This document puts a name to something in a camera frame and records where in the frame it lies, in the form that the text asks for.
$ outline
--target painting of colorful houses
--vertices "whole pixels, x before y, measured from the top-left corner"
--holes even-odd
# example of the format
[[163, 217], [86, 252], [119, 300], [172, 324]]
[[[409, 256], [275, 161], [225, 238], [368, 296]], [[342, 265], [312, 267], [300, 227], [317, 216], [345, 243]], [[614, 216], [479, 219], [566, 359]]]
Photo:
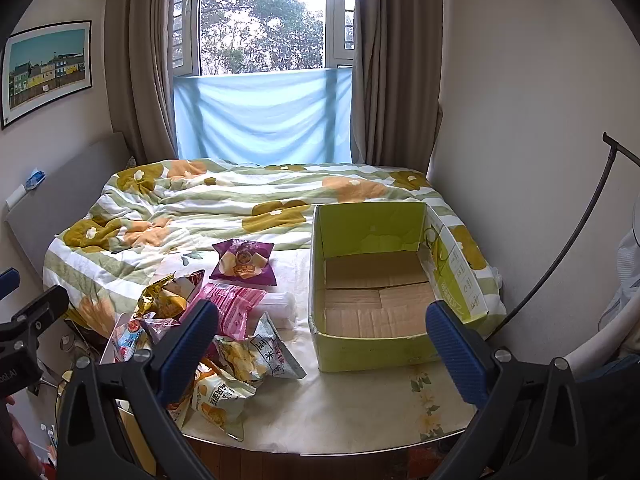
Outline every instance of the painting of colorful houses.
[[2, 127], [53, 100], [90, 88], [91, 22], [14, 34], [2, 59]]

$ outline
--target foliage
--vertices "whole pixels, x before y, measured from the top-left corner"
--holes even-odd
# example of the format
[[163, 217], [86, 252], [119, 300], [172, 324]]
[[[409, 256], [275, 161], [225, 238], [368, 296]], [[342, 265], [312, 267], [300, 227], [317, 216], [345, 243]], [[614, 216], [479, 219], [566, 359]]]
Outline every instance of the foliage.
[[300, 0], [200, 0], [202, 73], [322, 67], [322, 19]]

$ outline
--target table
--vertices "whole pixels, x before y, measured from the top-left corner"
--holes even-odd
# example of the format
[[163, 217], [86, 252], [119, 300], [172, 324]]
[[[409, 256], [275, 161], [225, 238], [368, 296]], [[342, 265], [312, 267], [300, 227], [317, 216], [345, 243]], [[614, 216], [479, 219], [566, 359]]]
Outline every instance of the table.
[[[397, 449], [457, 433], [475, 408], [463, 402], [441, 362], [359, 372], [321, 373], [307, 322], [309, 250], [277, 251], [271, 264], [278, 286], [296, 298], [297, 321], [280, 335], [306, 370], [302, 380], [267, 377], [244, 408], [244, 440], [227, 436], [190, 410], [182, 432], [204, 442], [253, 451], [356, 454]], [[167, 258], [156, 275], [205, 268], [217, 253], [185, 267]]]

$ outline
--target blue sheet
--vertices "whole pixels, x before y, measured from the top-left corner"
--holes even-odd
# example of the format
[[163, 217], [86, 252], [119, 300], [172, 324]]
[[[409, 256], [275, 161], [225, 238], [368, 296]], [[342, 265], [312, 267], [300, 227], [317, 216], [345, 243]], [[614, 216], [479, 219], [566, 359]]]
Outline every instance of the blue sheet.
[[351, 162], [351, 69], [174, 78], [180, 158]]

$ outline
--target black cable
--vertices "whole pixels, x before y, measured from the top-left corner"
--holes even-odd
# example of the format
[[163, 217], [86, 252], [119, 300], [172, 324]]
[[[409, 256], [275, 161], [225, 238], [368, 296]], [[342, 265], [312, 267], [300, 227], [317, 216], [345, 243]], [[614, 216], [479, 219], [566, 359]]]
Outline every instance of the black cable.
[[524, 297], [524, 299], [518, 304], [516, 308], [514, 308], [510, 313], [507, 314], [507, 316], [502, 320], [500, 325], [498, 325], [494, 329], [494, 331], [489, 334], [489, 337], [487, 337], [486, 339], [487, 341], [489, 341], [489, 339], [491, 339], [494, 335], [496, 335], [502, 329], [503, 326], [505, 326], [508, 322], [510, 322], [511, 319], [513, 319], [513, 317], [517, 313], [519, 313], [519, 311], [522, 309], [523, 306], [529, 303], [529, 300], [533, 298], [533, 296], [540, 289], [540, 287], [545, 284], [546, 280], [548, 280], [549, 276], [551, 276], [554, 270], [556, 270], [556, 267], [560, 265], [560, 262], [562, 262], [562, 259], [569, 252], [569, 249], [574, 244], [575, 239], [580, 234], [580, 231], [582, 231], [582, 228], [584, 227], [584, 225], [587, 223], [587, 220], [589, 219], [589, 216], [591, 215], [591, 212], [593, 211], [593, 208], [595, 207], [596, 202], [600, 198], [600, 194], [602, 193], [602, 190], [604, 189], [604, 185], [606, 184], [607, 179], [609, 177], [609, 173], [611, 172], [611, 167], [613, 166], [613, 162], [616, 160], [616, 153], [617, 152], [623, 153], [623, 155], [628, 156], [629, 159], [631, 159], [634, 163], [640, 166], [640, 159], [638, 159], [638, 157], [636, 157], [628, 149], [624, 148], [623, 146], [620, 146], [615, 140], [611, 139], [611, 137], [609, 137], [606, 132], [602, 134], [602, 140], [604, 140], [604, 142], [606, 142], [609, 146], [611, 146], [611, 149], [609, 150], [609, 157], [607, 158], [607, 164], [605, 165], [604, 171], [602, 172], [602, 176], [600, 177], [598, 187], [596, 188], [595, 193], [593, 193], [593, 196], [591, 197], [591, 201], [589, 202], [589, 205], [587, 206], [586, 211], [582, 215], [582, 218], [580, 218], [580, 222], [578, 222], [578, 225], [576, 226], [574, 233], [571, 235], [571, 238], [569, 238], [568, 242], [564, 245], [564, 247], [562, 248], [562, 251], [560, 251], [560, 254], [558, 254], [558, 257], [551, 264], [551, 267], [547, 269], [544, 276], [542, 276], [539, 282], [536, 283], [536, 286], [534, 286], [531, 289], [529, 294], [527, 294]]

